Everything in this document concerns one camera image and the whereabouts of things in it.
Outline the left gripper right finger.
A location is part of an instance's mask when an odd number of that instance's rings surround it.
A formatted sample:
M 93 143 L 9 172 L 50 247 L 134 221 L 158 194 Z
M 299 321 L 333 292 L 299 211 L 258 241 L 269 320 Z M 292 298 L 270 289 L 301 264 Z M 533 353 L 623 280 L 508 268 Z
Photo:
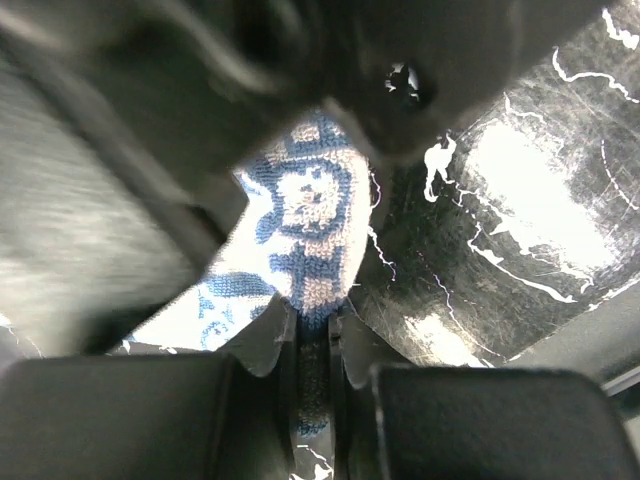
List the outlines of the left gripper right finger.
M 419 367 L 354 313 L 328 322 L 338 479 L 635 479 L 605 393 L 566 370 Z

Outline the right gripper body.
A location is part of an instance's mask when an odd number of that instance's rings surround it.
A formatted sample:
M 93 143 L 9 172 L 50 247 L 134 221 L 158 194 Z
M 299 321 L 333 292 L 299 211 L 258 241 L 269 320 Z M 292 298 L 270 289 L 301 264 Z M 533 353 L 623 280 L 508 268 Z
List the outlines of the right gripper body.
M 600 1 L 5 1 L 1 311 L 104 350 L 195 283 L 309 110 L 406 163 Z

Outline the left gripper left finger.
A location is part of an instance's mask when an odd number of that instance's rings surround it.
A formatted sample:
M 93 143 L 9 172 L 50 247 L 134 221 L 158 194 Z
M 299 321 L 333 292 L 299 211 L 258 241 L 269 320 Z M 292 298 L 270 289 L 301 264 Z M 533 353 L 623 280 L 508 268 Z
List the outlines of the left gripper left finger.
M 25 359 L 1 372 L 5 479 L 285 479 L 296 323 L 266 310 L 214 352 Z

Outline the blue white patterned towel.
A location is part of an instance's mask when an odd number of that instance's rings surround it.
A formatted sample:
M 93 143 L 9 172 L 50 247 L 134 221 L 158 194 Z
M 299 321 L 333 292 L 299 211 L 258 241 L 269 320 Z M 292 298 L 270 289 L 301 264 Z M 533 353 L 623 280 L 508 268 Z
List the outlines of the blue white patterned towel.
M 314 112 L 237 174 L 248 205 L 204 278 L 132 335 L 165 349 L 214 351 L 282 296 L 300 337 L 298 431 L 329 421 L 326 325 L 346 299 L 366 250 L 367 159 Z

